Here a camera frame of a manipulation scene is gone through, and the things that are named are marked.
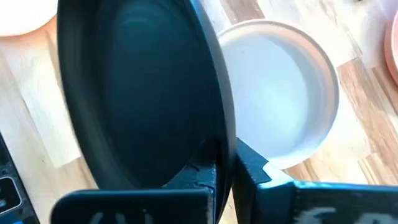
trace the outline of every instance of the nonstick pan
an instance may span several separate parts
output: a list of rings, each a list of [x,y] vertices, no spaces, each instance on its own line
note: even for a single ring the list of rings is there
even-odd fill
[[[231,88],[196,0],[60,0],[63,89],[101,189],[159,188],[216,139],[217,212],[231,185]]]

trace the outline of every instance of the wooden countertop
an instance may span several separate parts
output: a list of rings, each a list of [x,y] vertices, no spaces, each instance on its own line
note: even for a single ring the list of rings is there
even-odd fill
[[[336,122],[305,162],[303,180],[398,185],[398,87],[382,57],[391,0],[202,0],[217,32],[248,19],[298,27],[327,52],[340,79]],[[30,34],[0,38],[0,132],[42,223],[53,204],[95,188],[70,127],[60,84],[56,18]],[[221,223],[236,223],[230,200]]]

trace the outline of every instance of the wood grain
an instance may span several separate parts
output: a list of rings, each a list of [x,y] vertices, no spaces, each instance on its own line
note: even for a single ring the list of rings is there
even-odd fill
[[[385,23],[398,1],[201,1],[216,32],[248,19],[282,21],[311,35],[336,67],[336,121],[319,150],[287,173],[398,184],[398,87],[381,57]],[[70,127],[56,40],[56,18],[30,34],[0,39],[0,132],[42,223],[62,195],[96,188]],[[232,195],[221,223],[237,223]]]

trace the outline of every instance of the black pan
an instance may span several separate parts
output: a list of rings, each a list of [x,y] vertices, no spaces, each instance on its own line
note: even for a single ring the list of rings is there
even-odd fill
[[[220,46],[196,0],[59,0],[63,89],[81,151],[101,189],[166,184],[218,141],[220,212],[235,129]]]

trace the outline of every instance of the white plate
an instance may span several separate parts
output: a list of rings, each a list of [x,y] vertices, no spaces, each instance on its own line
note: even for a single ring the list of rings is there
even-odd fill
[[[57,13],[57,0],[0,0],[0,37],[38,29]]]
[[[219,42],[237,137],[280,169],[308,159],[338,108],[338,80],[324,51],[303,32],[265,20],[237,24]]]

